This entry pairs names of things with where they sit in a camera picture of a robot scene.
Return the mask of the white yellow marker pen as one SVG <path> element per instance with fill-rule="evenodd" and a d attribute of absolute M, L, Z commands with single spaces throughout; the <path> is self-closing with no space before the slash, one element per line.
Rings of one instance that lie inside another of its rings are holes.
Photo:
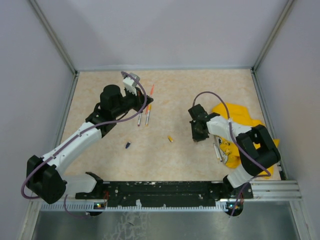
<path fill-rule="evenodd" d="M 146 120 L 145 120 L 145 126 L 149 125 L 149 119 L 150 119 L 150 112 L 151 112 L 152 104 L 149 104 L 146 110 Z"/>

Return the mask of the white purple marker pen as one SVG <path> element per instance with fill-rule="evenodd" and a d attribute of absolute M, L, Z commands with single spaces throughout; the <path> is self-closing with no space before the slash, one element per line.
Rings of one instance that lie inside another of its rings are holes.
<path fill-rule="evenodd" d="M 143 113 L 140 112 L 139 115 L 138 115 L 138 121 L 137 121 L 137 126 L 138 126 L 138 127 L 140 127 L 140 125 L 141 125 L 142 114 L 143 114 Z"/>

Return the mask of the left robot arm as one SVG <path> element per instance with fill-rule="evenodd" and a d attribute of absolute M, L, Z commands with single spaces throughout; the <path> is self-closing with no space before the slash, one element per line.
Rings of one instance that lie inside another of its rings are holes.
<path fill-rule="evenodd" d="M 25 188 L 48 204 L 57 202 L 61 197 L 73 194 L 90 195 L 97 199 L 103 195 L 103 180 L 92 172 L 67 176 L 65 171 L 71 163 L 87 148 L 101 140 L 117 123 L 124 122 L 123 116 L 130 110 L 143 111 L 153 102 L 143 90 L 125 87 L 125 94 L 119 86 L 110 84 L 104 87 L 100 101 L 93 112 L 85 119 L 80 128 L 58 147 L 42 157 L 33 155 L 27 161 L 26 179 L 21 186 L 24 198 Z"/>

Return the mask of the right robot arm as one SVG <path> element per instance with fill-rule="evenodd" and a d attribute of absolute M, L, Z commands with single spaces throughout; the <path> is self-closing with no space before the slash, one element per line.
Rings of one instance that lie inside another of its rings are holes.
<path fill-rule="evenodd" d="M 212 136 L 217 159 L 232 169 L 219 187 L 220 198 L 235 198 L 244 184 L 273 175 L 273 165 L 281 159 L 279 140 L 271 137 L 260 120 L 251 118 L 246 107 L 220 103 L 207 113 L 197 104 L 188 113 L 193 141 Z"/>

